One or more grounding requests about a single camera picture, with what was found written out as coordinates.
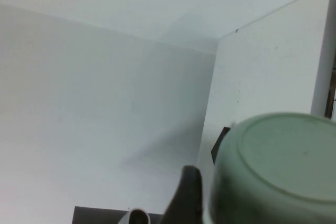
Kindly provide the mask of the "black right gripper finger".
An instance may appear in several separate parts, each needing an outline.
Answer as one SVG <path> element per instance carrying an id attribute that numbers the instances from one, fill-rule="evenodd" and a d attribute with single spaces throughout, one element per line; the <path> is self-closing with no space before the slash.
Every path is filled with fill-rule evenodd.
<path id="1" fill-rule="evenodd" d="M 203 222 L 202 176 L 195 166 L 184 166 L 181 179 L 164 215 L 163 223 Z"/>

